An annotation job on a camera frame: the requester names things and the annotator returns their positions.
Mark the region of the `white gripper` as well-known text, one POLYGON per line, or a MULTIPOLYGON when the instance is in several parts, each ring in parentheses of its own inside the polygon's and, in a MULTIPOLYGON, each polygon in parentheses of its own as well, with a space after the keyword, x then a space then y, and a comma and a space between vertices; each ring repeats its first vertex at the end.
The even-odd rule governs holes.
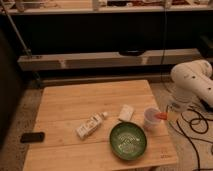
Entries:
POLYGON ((170 99, 170 105, 167 106, 167 121, 175 122, 181 110, 186 110, 191 102, 190 94, 173 94, 170 99))

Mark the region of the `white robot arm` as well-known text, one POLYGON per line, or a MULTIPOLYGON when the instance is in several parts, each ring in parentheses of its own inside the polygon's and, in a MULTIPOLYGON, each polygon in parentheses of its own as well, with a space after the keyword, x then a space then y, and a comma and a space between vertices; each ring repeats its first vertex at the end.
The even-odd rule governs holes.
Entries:
POLYGON ((174 83, 168 103, 167 119, 175 121, 198 97, 213 108, 213 68, 207 60, 194 60, 175 65, 170 73, 174 83))

